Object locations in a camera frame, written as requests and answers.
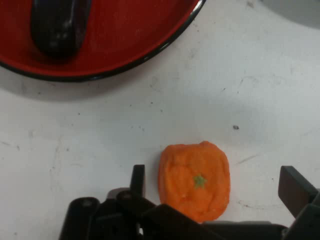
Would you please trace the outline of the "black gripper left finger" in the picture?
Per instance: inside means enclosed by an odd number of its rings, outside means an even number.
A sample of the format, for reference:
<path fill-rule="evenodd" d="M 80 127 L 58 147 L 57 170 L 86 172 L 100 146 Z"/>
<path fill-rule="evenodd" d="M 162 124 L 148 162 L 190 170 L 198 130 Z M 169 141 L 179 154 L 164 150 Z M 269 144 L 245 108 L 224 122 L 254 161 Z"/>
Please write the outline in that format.
<path fill-rule="evenodd" d="M 216 240 L 218 235 L 166 204 L 145 198 L 145 166 L 134 165 L 128 189 L 103 203 L 73 200 L 61 240 Z"/>

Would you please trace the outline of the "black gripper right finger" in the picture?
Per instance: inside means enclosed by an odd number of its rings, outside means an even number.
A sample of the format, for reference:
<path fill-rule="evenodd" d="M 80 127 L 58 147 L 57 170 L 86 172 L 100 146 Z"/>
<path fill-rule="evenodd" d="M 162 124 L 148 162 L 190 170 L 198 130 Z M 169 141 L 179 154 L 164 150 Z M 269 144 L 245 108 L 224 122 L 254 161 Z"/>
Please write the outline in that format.
<path fill-rule="evenodd" d="M 284 240 L 320 238 L 320 190 L 293 166 L 280 168 L 278 196 L 294 217 L 284 232 Z"/>

